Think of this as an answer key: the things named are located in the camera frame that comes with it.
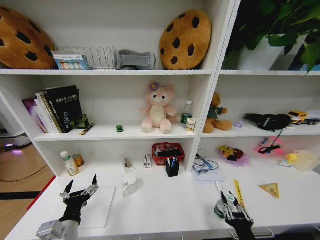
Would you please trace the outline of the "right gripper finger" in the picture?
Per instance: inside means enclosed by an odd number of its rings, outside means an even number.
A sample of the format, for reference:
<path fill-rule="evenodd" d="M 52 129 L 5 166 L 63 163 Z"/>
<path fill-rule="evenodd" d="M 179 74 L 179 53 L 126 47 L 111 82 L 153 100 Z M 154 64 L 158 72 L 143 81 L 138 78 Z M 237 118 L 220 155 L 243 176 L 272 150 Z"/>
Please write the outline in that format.
<path fill-rule="evenodd" d="M 220 191 L 220 195 L 221 195 L 221 201 L 223 204 L 223 213 L 224 213 L 225 219 L 228 219 L 229 221 L 234 220 L 233 212 L 222 190 Z"/>
<path fill-rule="evenodd" d="M 241 204 L 239 203 L 238 199 L 232 194 L 231 191 L 229 191 L 229 194 L 234 197 L 233 205 L 236 207 L 238 213 L 243 214 L 247 221 L 253 222 L 253 219 L 248 214 L 246 208 L 241 206 Z"/>

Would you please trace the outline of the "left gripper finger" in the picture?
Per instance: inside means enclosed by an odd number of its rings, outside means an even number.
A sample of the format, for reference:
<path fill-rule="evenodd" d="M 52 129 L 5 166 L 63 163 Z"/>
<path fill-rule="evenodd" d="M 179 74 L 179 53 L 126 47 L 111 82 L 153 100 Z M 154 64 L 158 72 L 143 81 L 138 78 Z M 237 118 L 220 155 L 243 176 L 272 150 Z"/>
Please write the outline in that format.
<path fill-rule="evenodd" d="M 59 194 L 63 200 L 69 200 L 70 198 L 73 197 L 72 195 L 70 195 L 73 183 L 74 181 L 71 180 L 70 183 L 65 187 L 64 191 Z"/>
<path fill-rule="evenodd" d="M 89 186 L 84 191 L 84 195 L 92 197 L 97 192 L 98 189 L 99 189 L 98 179 L 97 179 L 97 175 L 95 174 L 94 177 L 93 177 L 93 181 L 92 181 L 91 186 Z"/>

